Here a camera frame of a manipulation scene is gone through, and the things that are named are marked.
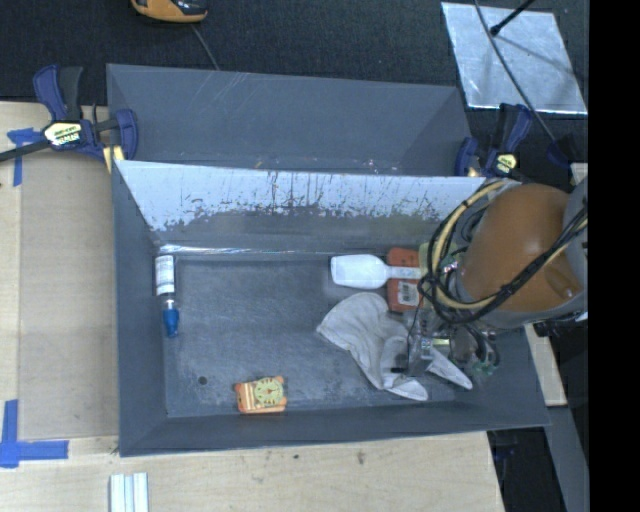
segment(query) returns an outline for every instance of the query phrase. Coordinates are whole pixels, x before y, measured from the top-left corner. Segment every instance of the orange object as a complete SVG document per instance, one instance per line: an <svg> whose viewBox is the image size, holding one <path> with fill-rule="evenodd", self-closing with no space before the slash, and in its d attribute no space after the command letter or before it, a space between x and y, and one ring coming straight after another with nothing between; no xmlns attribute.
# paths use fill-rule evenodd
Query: orange object
<svg viewBox="0 0 640 512"><path fill-rule="evenodd" d="M387 253L387 265L393 267L420 267L418 251L394 247ZM411 311L420 304L417 279L389 279L387 303L394 312Z"/></svg>
<svg viewBox="0 0 640 512"><path fill-rule="evenodd" d="M208 11L208 0L130 0L133 8L149 18L173 23L202 21Z"/></svg>
<svg viewBox="0 0 640 512"><path fill-rule="evenodd" d="M238 410L244 414L282 412L287 405L284 378L264 377L235 385Z"/></svg>
<svg viewBox="0 0 640 512"><path fill-rule="evenodd" d="M539 183L499 194L483 215L462 260L460 278L467 293L480 300L498 292L549 249L564 227L568 201L566 192ZM582 291L565 251L509 297L500 310L547 311Z"/></svg>

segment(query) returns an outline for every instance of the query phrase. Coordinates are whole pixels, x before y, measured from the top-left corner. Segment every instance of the black cable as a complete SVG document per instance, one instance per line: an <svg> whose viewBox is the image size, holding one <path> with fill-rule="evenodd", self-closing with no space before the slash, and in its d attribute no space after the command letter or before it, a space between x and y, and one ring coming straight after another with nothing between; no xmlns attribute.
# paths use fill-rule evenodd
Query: black cable
<svg viewBox="0 0 640 512"><path fill-rule="evenodd" d="M483 206L479 210L469 214L460 228L460 238L467 243L471 243L471 234L473 230L480 224L480 219L484 215L487 206Z"/></svg>
<svg viewBox="0 0 640 512"><path fill-rule="evenodd" d="M204 48L204 51L207 52L207 55L209 56L209 60L211 61L211 64L213 64L213 68L216 71L220 71L220 66L218 66L218 63L216 62L216 58L213 56L213 53L211 53L211 50L209 49L209 45L207 45L207 42L204 40L204 37L202 37L202 34L200 33L200 31L193 24L190 24L190 27L191 27L191 30L193 30L193 33L198 38L198 40L200 41L200 44Z"/></svg>
<svg viewBox="0 0 640 512"><path fill-rule="evenodd" d="M507 16L505 19L503 19L500 23L498 23L498 24L494 25L493 27L491 27L491 35L492 36L497 36L500 33L500 31L505 27L505 25L507 25L507 23L509 23L516 16L518 16L522 11L524 11L527 7L529 7L535 1L536 0L527 0L520 7L518 7L515 11L513 11L511 14L509 14L509 16Z"/></svg>
<svg viewBox="0 0 640 512"><path fill-rule="evenodd" d="M546 125L546 123L542 120L542 117L540 116L540 114L538 114L538 112L534 108L533 104L529 100L529 97L522 90L522 87L520 87L520 84L516 80L516 77L513 76L513 73L511 72L511 69L509 68L509 66L507 65L506 61L504 60L504 57L502 56L502 53L500 53L500 50L498 49L498 45L493 40L493 36L491 35L491 30L489 29L489 26L487 25L487 22L484 19L484 15L482 14L482 11L480 10L480 5L478 5L478 0L473 0L473 4L475 5L476 11L478 13L478 17L480 18L480 23L482 24L482 28L484 29L485 33L487 34L487 38L489 39L489 42L491 43L491 46L493 46L493 51L495 51L496 55L498 56L498 59L500 59L500 62L502 63L502 66L504 67L504 70L507 72L507 75L509 75L509 78L511 79L511 82L513 82L513 85L518 90L518 93L522 97L523 101L527 104L527 107L529 108L529 110L531 110L531 113L535 116L536 121L538 121L538 123L540 124L540 126L542 126L542 129L545 131L547 136L551 139L551 142L553 144L557 144L557 140L556 140L555 136L553 135L553 133L551 132L549 127Z"/></svg>
<svg viewBox="0 0 640 512"><path fill-rule="evenodd" d="M418 307L416 308L416 311L413 315L413 322L411 322L411 327L409 327L409 332L407 333L407 346L409 344L409 338L411 337L411 333L413 332L413 329L415 329L416 327L416 321L418 320L418 312L420 311L420 308L422 308L423 300L424 300L424 296L421 296L420 300L418 301Z"/></svg>
<svg viewBox="0 0 640 512"><path fill-rule="evenodd" d="M520 288L522 288L535 274L540 270L549 259L549 257L562 246L567 245L572 239L576 238L582 231L584 231L586 227L583 227L577 231L568 230L563 232L557 241L544 253L534 259L527 267L524 268L509 284L503 286L500 291L496 294L496 298L493 299L489 304L479 309L475 313L471 315L467 315L466 317L460 318L453 323L468 323L471 321L475 321L490 313L491 311L500 307L504 302L506 302L510 297L512 297Z"/></svg>
<svg viewBox="0 0 640 512"><path fill-rule="evenodd" d="M481 191L481 190L483 190L483 189L485 189L486 187L490 186L491 183L492 182L483 183L478 188L476 193ZM418 283L418 292L423 297L429 299L429 301L434 305L434 308L436 307L436 304L435 304L435 288L436 287L440 288L440 286L439 286L439 284L440 284L440 269L435 269L434 268L434 264L433 264L433 249L434 249L435 241L440 238L441 233L444 230L444 227L449 223L451 217L455 214L455 212L456 212L456 210L452 211L449 215L447 215L447 217L438 225L438 227L436 228L435 232L431 236L431 239L429 240L428 249L427 249L427 273L422 277L422 279ZM453 239L453 232L454 232L454 229L451 229L449 231L449 233L447 234L447 240L443 244L443 248L444 247L448 248L450 246L451 240ZM441 251L441 254L438 255L440 257L440 261L444 260L444 258L442 258L442 253L446 254L447 250L448 249L445 249L445 250ZM429 282L430 289L433 291L433 294L431 296L427 295L427 293L424 290L424 284L427 281Z"/></svg>

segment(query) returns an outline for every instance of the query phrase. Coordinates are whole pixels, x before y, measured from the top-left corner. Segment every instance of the metal sheet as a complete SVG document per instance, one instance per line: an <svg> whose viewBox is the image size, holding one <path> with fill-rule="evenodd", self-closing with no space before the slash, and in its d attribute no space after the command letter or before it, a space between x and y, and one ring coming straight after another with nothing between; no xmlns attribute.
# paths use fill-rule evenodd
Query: metal sheet
<svg viewBox="0 0 640 512"><path fill-rule="evenodd" d="M180 166L173 168L180 174ZM147 187L154 188L155 172L146 177ZM145 209L144 187L132 193L118 166L112 185L121 454L362 441L548 423L528 344L518 332L498 340L500 371L490 381L475 381L470 392L425 375L432 397L425 404L373 389L348 353L314 334L324 315L356 292L332 286L327 252L366 244L384 253L405 241L407 247L416 246L434 223L412 215L322 218L245 211L213 213L151 232L140 212ZM293 247L301 253L181 253L176 299L182 330L178 339L163 340L152 282L157 238L199 247ZM229 239L239 245L226 245ZM266 418L238 414L233 384L274 373L287 381L286 413Z"/></svg>
<svg viewBox="0 0 640 512"><path fill-rule="evenodd" d="M121 161L147 224L164 231L220 214L316 217L417 216L442 220L482 178L256 171Z"/></svg>
<svg viewBox="0 0 640 512"><path fill-rule="evenodd" d="M449 36L470 107L523 103L482 27L473 5L442 4ZM511 9L482 7L489 27ZM524 11L494 38L509 69L536 110L586 114L587 109L552 13Z"/></svg>
<svg viewBox="0 0 640 512"><path fill-rule="evenodd" d="M451 176L469 135L456 87L116 64L107 73L111 112L136 113L137 160Z"/></svg>

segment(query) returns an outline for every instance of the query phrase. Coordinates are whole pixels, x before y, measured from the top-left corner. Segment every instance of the yellow label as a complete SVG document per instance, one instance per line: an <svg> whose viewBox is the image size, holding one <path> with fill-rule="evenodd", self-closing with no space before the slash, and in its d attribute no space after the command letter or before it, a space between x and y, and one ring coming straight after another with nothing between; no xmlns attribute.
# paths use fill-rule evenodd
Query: yellow label
<svg viewBox="0 0 640 512"><path fill-rule="evenodd" d="M54 123L44 131L44 136L53 146L64 146L80 141L82 126L78 123Z"/></svg>
<svg viewBox="0 0 640 512"><path fill-rule="evenodd" d="M502 172L509 172L511 169L515 169L518 161L513 155L500 155L498 157L498 169Z"/></svg>

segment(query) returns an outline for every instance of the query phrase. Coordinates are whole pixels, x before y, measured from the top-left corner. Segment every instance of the black cord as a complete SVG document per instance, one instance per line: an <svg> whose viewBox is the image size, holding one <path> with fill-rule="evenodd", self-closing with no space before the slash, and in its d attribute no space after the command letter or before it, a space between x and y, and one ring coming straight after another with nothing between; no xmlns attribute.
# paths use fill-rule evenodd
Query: black cord
<svg viewBox="0 0 640 512"><path fill-rule="evenodd" d="M480 5L478 5L478 0L473 0L473 4L476 7L476 11L478 13L478 17L480 18L480 23L482 23L482 28L484 29L485 33L487 34L487 38L489 39L489 42L491 43L491 46L493 46L493 51L496 52L496 55L498 56L498 59L500 59L500 62L502 63L502 66L504 67L504 70L507 72L507 75L509 75L509 78L513 82L513 85L515 86L515 88L518 90L518 93L522 97L523 101L527 104L527 107L529 108L529 110L531 110L531 113L535 116L535 118L538 121L538 123L540 124L540 126L542 126L542 129L545 131L547 136L551 139L551 142L553 144L556 144L557 142L556 142L555 136L553 135L553 133L551 133L551 130L546 125L546 123L542 120L542 117L540 116L540 114L538 114L538 112L536 111L535 107L533 106L533 104L529 100L529 97L522 90L522 87L520 87L520 84L516 80L516 77L513 76L513 73L511 72L511 69L509 68L509 66L507 65L506 61L504 60L504 57L502 56L502 53L500 53L500 50L498 49L498 45L493 40L493 36L491 35L491 29L489 29L489 26L487 25L487 22L484 19L484 15L482 14L482 11L480 10Z"/></svg>
<svg viewBox="0 0 640 512"><path fill-rule="evenodd" d="M216 58L213 56L213 53L211 53L211 50L209 49L209 45L207 45L207 42L204 40L204 37L202 37L202 34L200 33L200 31L193 24L190 24L189 26L191 27L191 30L193 30L193 33L196 35L196 37L200 41L200 44L204 48L204 51L207 52L207 55L209 56L209 60L211 61L211 64L213 64L213 68L216 71L220 71L220 66L218 66L218 63L216 62Z"/></svg>
<svg viewBox="0 0 640 512"><path fill-rule="evenodd" d="M447 310L445 310L435 301L434 309L436 310L436 312L438 312L438 314L442 316L442 318L444 318L451 324L468 324L470 322L479 320L483 316L500 307L504 302L512 297L536 274L536 272L538 272L538 270L540 270L544 266L551 254L553 254L559 247L561 247L565 243L571 241L572 238L577 237L584 229L585 228L582 228L578 231L569 233L567 236L561 237L563 243L560 243L560 239L558 239L558 242L553 244L553 246L548 251L538 256L527 267L525 267L525 269L522 270L509 284L503 286L489 304L475 311L474 313L469 313L468 311L457 311L451 308L447 308ZM443 291L443 293L446 293L448 297L455 299L455 297L451 297L451 294L448 293L448 290L443 289L444 287L441 283L438 283L438 288Z"/></svg>
<svg viewBox="0 0 640 512"><path fill-rule="evenodd" d="M505 19L503 19L500 23L498 23L497 25L494 25L493 27L491 27L491 35L492 36L497 36L500 31L516 16L518 16L522 11L524 11L527 7L529 7L533 2L535 2L536 0L527 0L525 3L523 3L520 7L518 7L515 11L513 11L511 14L509 14L509 16L507 16Z"/></svg>
<svg viewBox="0 0 640 512"><path fill-rule="evenodd" d="M464 224L462 224L462 227L460 228L460 238L463 241L471 243L471 234L473 233L473 230L478 226L478 224L480 224L480 219L484 215L484 211L486 209L487 207L483 206L479 210L476 210L475 212L467 216Z"/></svg>
<svg viewBox="0 0 640 512"><path fill-rule="evenodd" d="M418 301L418 307L416 308L416 311L413 315L413 322L411 322L411 327L409 327L409 332L407 333L407 346L409 345L409 338L411 337L411 333L413 332L413 329L415 329L416 327L416 321L418 320L418 313L420 311L420 308L422 308L422 301L424 300L424 296L420 296L420 300Z"/></svg>

